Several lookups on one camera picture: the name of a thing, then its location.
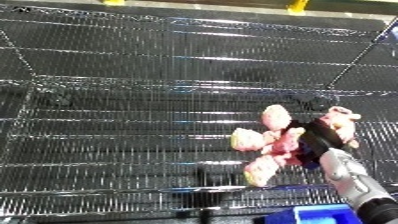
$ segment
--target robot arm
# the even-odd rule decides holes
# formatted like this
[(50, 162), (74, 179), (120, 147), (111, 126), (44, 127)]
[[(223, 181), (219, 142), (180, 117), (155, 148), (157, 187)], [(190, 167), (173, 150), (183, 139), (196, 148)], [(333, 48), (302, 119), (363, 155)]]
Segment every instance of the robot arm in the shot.
[(365, 224), (398, 223), (398, 203), (350, 154), (329, 148), (319, 163), (326, 180)]
[(345, 151), (334, 130), (319, 119), (305, 126), (300, 137), (303, 166), (321, 166), (326, 180), (347, 201), (364, 224), (398, 224), (398, 203), (365, 167)]

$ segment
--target plush toy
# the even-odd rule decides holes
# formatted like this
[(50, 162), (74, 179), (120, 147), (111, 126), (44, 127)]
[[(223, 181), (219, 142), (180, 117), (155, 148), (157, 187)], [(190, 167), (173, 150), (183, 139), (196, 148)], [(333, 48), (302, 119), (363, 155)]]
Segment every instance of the plush toy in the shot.
[[(331, 107), (321, 121), (335, 130), (344, 144), (358, 148), (355, 140), (355, 121), (361, 115), (354, 114), (344, 107)], [(264, 133), (238, 128), (231, 136), (232, 148), (239, 151), (259, 151), (262, 156), (247, 165), (244, 175), (249, 184), (263, 187), (276, 172), (286, 165), (300, 165), (296, 158), (301, 153), (299, 138), (305, 133), (302, 127), (288, 128), (292, 122), (289, 112), (281, 105), (267, 107), (261, 116), (262, 123), (268, 128)]]

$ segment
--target wire grid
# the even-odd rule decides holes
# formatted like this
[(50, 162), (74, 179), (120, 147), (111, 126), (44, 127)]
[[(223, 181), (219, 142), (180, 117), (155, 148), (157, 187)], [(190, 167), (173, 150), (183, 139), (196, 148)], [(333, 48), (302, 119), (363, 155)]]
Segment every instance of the wire grid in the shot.
[(332, 105), (363, 114), (353, 153), (397, 184), (397, 61), (379, 46), (324, 90), (375, 35), (0, 5), (2, 215), (339, 202), (319, 171), (299, 167), (247, 186), (242, 169), (258, 153), (228, 138), (265, 131), (259, 114), (274, 103), (302, 121)]

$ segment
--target wire shelf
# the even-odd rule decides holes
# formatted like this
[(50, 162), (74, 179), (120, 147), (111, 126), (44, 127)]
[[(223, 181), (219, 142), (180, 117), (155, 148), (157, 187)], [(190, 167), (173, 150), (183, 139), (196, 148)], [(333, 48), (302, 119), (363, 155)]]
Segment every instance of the wire shelf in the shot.
[(319, 171), (264, 189), (229, 147), (283, 104), (300, 120), (332, 105), (363, 115), (353, 152), (398, 184), (398, 63), (378, 46), (326, 85), (377, 32), (0, 5), (2, 216), (245, 212), (340, 200)]

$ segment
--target blue container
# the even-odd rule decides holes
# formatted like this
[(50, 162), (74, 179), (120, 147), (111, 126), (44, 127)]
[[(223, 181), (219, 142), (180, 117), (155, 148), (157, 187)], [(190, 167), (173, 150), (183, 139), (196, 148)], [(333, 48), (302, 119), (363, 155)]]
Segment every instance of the blue container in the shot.
[(346, 204), (297, 206), (265, 217), (266, 224), (362, 224)]

